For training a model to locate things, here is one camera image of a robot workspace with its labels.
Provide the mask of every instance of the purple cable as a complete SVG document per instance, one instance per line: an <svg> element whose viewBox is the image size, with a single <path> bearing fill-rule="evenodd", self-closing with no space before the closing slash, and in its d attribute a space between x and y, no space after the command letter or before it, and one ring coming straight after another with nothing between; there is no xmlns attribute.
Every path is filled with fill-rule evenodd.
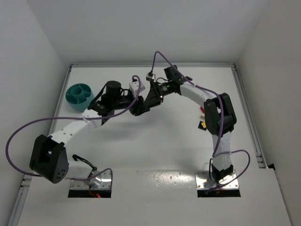
<svg viewBox="0 0 301 226"><path fill-rule="evenodd" d="M110 116L104 116L104 117L96 117L96 118L85 118L86 120L100 120L100 119L110 119L110 118L114 118L114 117L117 117L121 114L123 114L124 112L128 111L133 105L134 103L137 101L138 97L139 97L139 94L140 94L140 91L141 91L141 80L139 78L138 75L134 75L132 77L132 79L137 79L138 80L138 83L139 83L139 87L138 87L138 91L137 91L137 95L135 96L134 100L132 101L132 103L126 108L124 109L123 111L115 114L115 115L110 115ZM18 172L20 173L23 173L23 174L26 174L26 175L29 175L29 176L33 176L33 177L41 177L41 175L38 175L38 174L34 174L34 173L28 173L28 172L25 172L24 170L18 168L10 159L10 156L9 156L9 153L8 153L8 148L9 148L9 144L11 142L11 140L13 139L13 137L18 133L20 132L22 129L24 129L25 127L27 126L30 126L34 123L37 123L37 122L40 122L40 121L47 121L47 120L58 120L58 119L67 119L67 120L84 120L83 118L77 118L77 117L49 117L49 118L43 118L43 119L37 119L37 120L34 120L34 121L31 121L23 126L21 126L20 128L18 128L15 132L13 132L13 134L9 137L7 143L6 143L6 146L5 146L5 156L6 156L6 159L8 160L9 164L15 169L17 170ZM90 180L94 177L97 177L99 174L101 174L102 172L100 173L97 173L89 178L84 178L84 179L77 179L77 178L72 178L72 180L77 180L77 181L84 181L84 180Z"/></svg>
<svg viewBox="0 0 301 226"><path fill-rule="evenodd" d="M188 80L160 51L156 51L155 52L155 55L154 55L154 59L153 59L153 62L152 62L152 67L151 67L151 71L150 72L153 72L154 70L154 66L155 66L155 61L156 61L156 54L159 54L163 57L163 59L165 59L165 61L173 68L175 69L188 83L190 83L191 85L197 87L198 89L202 89L202 90L205 90L205 91L208 91L210 93L213 93L214 95L217 96L217 99L218 99L218 102L220 104L220 109L221 109L221 126L220 126L220 131L218 133L218 138L217 138L217 142L216 142L216 145L215 145L215 148L213 150L213 154L212 154L212 157L215 158L219 155L222 155L222 154L229 154L229 153L238 153L238 152L245 152L247 155L248 155L248 164L247 166L245 167L245 169L238 175L236 176L236 178L234 178L233 180L231 180L230 182L226 183L226 184L223 184L223 185L218 185L214 188L210 188L208 191L213 191L213 190L216 190L216 189L219 189L219 188L222 188L226 185L228 185L229 183L231 183L232 181L238 179L241 175L243 175L243 173L248 169L249 165L250 165L250 162L251 162L251 156L250 154L246 151L246 150L237 150L237 151L233 151L233 152L221 152L221 153L218 153L216 154L217 152L217 149L218 149L218 146L220 145L220 142L221 142L221 138L222 138L222 130L223 130L223 126L224 126L224 109L223 109L223 106L222 106L222 100L220 98L220 96L214 92L213 90L210 90L210 89L207 89L207 88L204 88L204 87L201 87L201 86L198 86L198 85L194 85L193 82L191 82L190 80Z"/></svg>

